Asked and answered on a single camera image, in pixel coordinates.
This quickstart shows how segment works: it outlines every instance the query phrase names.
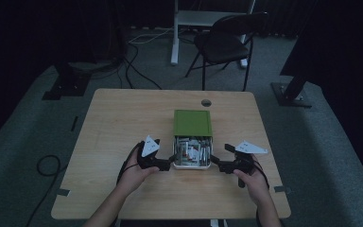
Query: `white triangular marker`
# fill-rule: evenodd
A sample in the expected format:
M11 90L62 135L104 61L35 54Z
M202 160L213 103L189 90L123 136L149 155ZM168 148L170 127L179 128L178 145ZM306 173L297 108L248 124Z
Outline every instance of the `white triangular marker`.
M155 152L159 149L159 145L155 143L155 141L148 135L146 139L146 143L144 144L142 156L146 157L147 155Z
M243 143L235 147L235 150L243 153L268 153L267 149L257 147L254 144L250 144L247 141L243 141Z

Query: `table top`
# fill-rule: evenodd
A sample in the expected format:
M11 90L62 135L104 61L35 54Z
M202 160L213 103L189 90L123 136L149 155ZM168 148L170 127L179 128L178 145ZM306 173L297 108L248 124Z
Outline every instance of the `table top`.
M210 107L201 105L203 99ZM280 218L290 216L267 134L253 94L247 92L98 89L85 117L73 155L52 209L57 219L89 218L115 187L120 167L130 150L147 135L161 139L157 158L172 155L175 110L210 111L214 155L232 161L224 144L237 146L246 140L266 148L257 154L268 177L270 195ZM237 177L206 170L158 172L149 176L126 200L122 219L254 218L256 206Z

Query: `green box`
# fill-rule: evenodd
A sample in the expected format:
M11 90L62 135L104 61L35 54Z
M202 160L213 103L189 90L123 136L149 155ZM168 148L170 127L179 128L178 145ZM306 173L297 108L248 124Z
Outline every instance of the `green box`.
M207 169L213 153L209 111L175 110L173 163L176 169Z

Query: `metal stand base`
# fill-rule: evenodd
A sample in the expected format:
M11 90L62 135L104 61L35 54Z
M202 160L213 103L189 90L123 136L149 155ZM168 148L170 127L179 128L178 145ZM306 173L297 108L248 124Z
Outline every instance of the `metal stand base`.
M62 96L84 96L91 74L74 72L77 79L71 85L66 84L61 76L57 78L51 91L45 92L43 100L60 100Z
M296 98L290 100L284 96L285 88L288 86L288 83L271 83L270 85L272 86L273 93L275 94L280 106L304 108L312 107L304 91L301 91Z

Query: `human arm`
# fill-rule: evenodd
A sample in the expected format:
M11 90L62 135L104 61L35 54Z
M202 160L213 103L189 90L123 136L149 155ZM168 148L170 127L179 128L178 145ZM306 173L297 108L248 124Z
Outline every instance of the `human arm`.
M261 172L255 169L249 175L235 169L233 173L246 184L252 201L257 205L261 225L263 227L282 226L273 199L269 194L267 182Z
M117 186L83 225L84 227L110 226L119 214L127 196L136 190L146 177L159 171L158 167L142 169L138 166L137 149L138 147L132 152Z

